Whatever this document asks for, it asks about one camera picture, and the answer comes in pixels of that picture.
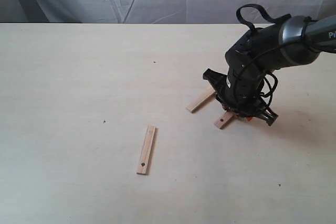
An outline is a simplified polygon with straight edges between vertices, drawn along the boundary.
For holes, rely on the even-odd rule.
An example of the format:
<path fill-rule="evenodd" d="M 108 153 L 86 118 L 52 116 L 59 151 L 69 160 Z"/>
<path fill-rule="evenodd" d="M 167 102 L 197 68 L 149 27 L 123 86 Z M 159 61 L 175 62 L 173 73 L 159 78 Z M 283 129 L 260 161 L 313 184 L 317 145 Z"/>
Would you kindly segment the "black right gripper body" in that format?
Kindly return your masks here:
<path fill-rule="evenodd" d="M 255 80 L 240 77 L 234 70 L 222 74 L 211 69 L 203 73 L 215 90 L 216 99 L 225 111 L 252 116 L 271 126 L 278 115 L 270 108 L 278 79 L 267 71 Z"/>

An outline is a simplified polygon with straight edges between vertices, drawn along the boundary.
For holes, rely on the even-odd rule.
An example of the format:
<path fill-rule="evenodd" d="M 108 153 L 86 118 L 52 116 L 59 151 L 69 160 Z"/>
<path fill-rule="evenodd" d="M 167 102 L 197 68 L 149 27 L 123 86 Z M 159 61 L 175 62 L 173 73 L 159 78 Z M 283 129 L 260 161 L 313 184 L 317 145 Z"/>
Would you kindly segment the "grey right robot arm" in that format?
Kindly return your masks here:
<path fill-rule="evenodd" d="M 228 73 L 203 73 L 224 110 L 272 125 L 270 108 L 278 85 L 275 70 L 313 63 L 321 52 L 335 53 L 335 16 L 313 20 L 295 16 L 245 32 L 225 53 Z"/>

